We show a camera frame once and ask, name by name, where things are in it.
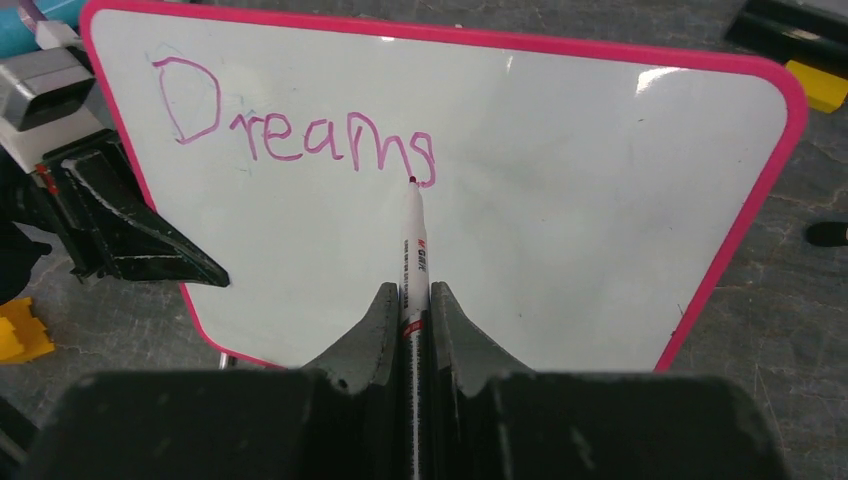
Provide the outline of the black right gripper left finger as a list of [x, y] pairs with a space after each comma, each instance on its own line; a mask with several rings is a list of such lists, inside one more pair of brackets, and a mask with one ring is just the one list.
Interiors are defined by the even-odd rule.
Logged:
[[395, 479], [398, 289], [299, 369], [100, 372], [60, 399], [23, 479]]

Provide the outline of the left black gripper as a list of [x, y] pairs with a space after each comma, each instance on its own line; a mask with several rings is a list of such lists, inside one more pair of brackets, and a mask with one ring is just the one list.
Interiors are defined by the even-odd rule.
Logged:
[[103, 129], [43, 155], [44, 216], [80, 279], [226, 287], [227, 271], [145, 202], [122, 140]]

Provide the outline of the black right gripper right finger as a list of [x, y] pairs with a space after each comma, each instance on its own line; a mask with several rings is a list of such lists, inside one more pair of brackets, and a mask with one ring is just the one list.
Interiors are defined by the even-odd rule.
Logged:
[[785, 479], [751, 397], [715, 376], [527, 367], [431, 287], [438, 479]]

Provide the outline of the magenta whiteboard marker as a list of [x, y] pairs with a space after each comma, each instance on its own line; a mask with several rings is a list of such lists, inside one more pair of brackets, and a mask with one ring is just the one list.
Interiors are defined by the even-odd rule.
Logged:
[[429, 477], [430, 439], [427, 403], [430, 281], [427, 233], [419, 182], [407, 184], [402, 227], [403, 265], [400, 284], [400, 347], [404, 367], [404, 475]]

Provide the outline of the pink framed whiteboard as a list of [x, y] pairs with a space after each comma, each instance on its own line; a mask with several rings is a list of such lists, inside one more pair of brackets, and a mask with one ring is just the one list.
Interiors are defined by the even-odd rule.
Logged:
[[299, 366], [430, 277], [538, 370], [665, 369], [805, 128], [754, 56], [92, 1], [83, 38], [147, 202], [228, 273], [200, 334]]

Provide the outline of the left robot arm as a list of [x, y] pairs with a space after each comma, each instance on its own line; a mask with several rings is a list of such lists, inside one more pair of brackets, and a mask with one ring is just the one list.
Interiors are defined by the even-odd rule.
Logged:
[[58, 236], [78, 280], [180, 281], [226, 287], [226, 270], [144, 201], [128, 154], [104, 129], [45, 154], [25, 173], [1, 154], [1, 300], [27, 286], [47, 243], [28, 225]]

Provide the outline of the orange wedge block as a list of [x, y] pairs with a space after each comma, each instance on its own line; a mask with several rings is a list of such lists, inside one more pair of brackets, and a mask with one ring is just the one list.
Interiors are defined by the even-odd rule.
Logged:
[[32, 313], [33, 300], [24, 297], [1, 306], [1, 364], [23, 364], [51, 353], [55, 345], [47, 327]]

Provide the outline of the blue toy crayon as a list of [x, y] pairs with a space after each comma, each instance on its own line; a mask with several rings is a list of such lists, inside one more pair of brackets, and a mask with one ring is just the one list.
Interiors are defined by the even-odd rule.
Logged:
[[[86, 0], [37, 0], [34, 5], [44, 20], [61, 21], [77, 30]], [[38, 50], [36, 18], [20, 7], [19, 1], [1, 0], [1, 58]]]

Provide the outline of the pink tripod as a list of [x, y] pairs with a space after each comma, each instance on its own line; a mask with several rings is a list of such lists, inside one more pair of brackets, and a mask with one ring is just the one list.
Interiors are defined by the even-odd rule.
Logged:
[[818, 222], [806, 228], [804, 238], [809, 244], [817, 247], [831, 248], [847, 246], [847, 230], [847, 222]]

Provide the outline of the yellow block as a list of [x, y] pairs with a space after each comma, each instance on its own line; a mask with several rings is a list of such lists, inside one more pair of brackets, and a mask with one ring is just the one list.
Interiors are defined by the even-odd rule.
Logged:
[[840, 109], [847, 98], [847, 80], [824, 70], [790, 60], [785, 67], [800, 82], [808, 105], [831, 114]]

